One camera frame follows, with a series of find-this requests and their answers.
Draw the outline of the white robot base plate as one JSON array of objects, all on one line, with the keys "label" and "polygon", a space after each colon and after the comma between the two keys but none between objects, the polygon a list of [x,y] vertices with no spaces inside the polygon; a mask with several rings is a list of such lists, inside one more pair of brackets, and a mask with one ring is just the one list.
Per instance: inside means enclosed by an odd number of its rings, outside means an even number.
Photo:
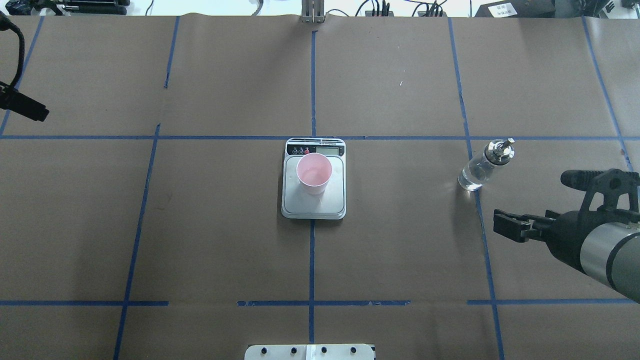
[{"label": "white robot base plate", "polygon": [[245,360],[375,360],[375,346],[366,343],[254,344]]}]

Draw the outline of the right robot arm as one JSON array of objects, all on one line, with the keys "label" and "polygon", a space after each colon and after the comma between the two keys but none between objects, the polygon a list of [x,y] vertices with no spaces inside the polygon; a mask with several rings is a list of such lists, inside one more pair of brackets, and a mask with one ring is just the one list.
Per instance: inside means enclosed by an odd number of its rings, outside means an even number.
[{"label": "right robot arm", "polygon": [[516,243],[545,243],[555,259],[638,302],[639,174],[566,170],[560,181],[584,193],[578,210],[538,216],[496,209],[493,231]]}]

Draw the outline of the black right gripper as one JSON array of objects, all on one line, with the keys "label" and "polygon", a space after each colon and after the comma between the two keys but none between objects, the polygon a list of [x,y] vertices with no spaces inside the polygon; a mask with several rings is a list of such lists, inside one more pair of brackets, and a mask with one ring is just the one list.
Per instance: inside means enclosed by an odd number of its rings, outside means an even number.
[{"label": "black right gripper", "polygon": [[639,173],[619,169],[566,170],[560,182],[585,193],[579,210],[562,214],[547,210],[543,217],[534,218],[495,209],[493,232],[514,242],[544,242],[553,257],[583,272],[579,253],[593,230],[608,223],[639,223]]}]

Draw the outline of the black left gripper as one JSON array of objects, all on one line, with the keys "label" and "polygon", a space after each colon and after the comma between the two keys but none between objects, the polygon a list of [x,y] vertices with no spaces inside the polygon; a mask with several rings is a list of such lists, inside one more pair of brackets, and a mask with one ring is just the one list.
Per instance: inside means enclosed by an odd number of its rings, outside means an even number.
[{"label": "black left gripper", "polygon": [[50,110],[46,105],[22,94],[8,84],[0,83],[0,107],[37,122],[44,122]]}]

